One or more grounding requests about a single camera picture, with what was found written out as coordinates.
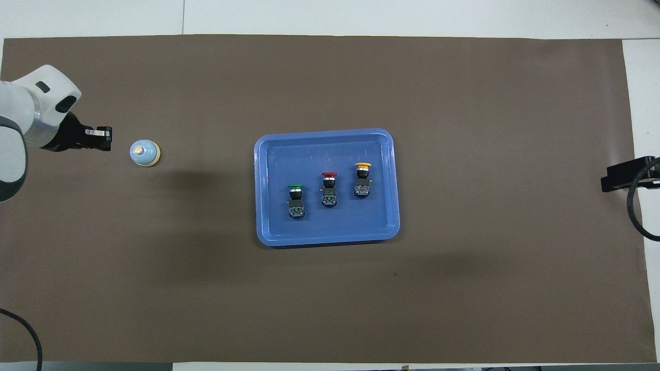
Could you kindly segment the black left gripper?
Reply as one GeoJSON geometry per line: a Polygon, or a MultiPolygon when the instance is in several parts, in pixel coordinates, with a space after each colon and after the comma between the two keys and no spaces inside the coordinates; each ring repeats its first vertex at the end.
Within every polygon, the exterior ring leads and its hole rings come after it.
{"type": "Polygon", "coordinates": [[[66,113],[64,119],[57,128],[57,133],[54,138],[40,148],[52,152],[87,148],[83,143],[85,130],[87,130],[88,136],[101,138],[90,139],[87,141],[87,147],[89,149],[101,151],[111,150],[111,140],[108,141],[106,139],[112,139],[112,127],[98,126],[97,128],[87,128],[87,126],[80,123],[80,120],[73,112],[66,113]]]}

